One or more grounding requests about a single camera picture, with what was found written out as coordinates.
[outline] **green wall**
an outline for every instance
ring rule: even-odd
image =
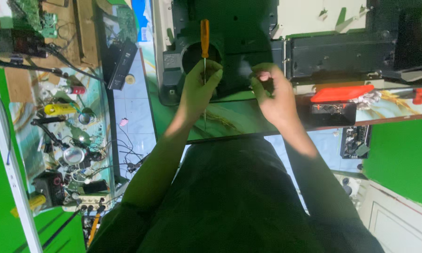
[[[365,174],[422,204],[422,119],[374,125]]]
[[[8,109],[9,97],[6,89],[4,71],[0,69],[0,93]],[[17,152],[17,160],[20,168],[23,168],[14,142],[14,150]],[[0,253],[29,252],[28,247],[22,247],[26,243],[20,220],[14,218],[9,212],[14,208],[5,167],[0,155]],[[42,213],[34,218],[37,230],[40,232],[39,239],[43,244],[70,216],[72,213],[64,212],[61,208]],[[81,228],[81,216],[75,217],[69,225],[56,237],[46,248],[45,252],[84,252],[83,233]]]

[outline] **barcode label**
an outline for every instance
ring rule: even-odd
[[[147,41],[147,27],[141,27],[142,41]]]

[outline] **white door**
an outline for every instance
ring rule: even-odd
[[[422,206],[370,182],[358,210],[385,252],[422,253]]]

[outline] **person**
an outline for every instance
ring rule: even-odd
[[[88,252],[383,252],[302,126],[291,83],[273,63],[252,68],[252,89],[281,133],[309,215],[264,138],[191,145],[223,67],[207,60],[186,76],[164,135],[102,220]],[[263,83],[273,82],[272,96]]]

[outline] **hand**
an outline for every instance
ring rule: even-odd
[[[292,84],[273,63],[260,63],[252,67],[256,78],[252,78],[253,93],[264,117],[277,129],[290,123],[299,123]],[[270,98],[261,82],[272,80],[274,92]]]
[[[207,82],[203,82],[203,60],[186,76],[177,114],[188,124],[194,124],[208,106],[214,89],[222,79],[223,67],[219,63],[207,60]]]

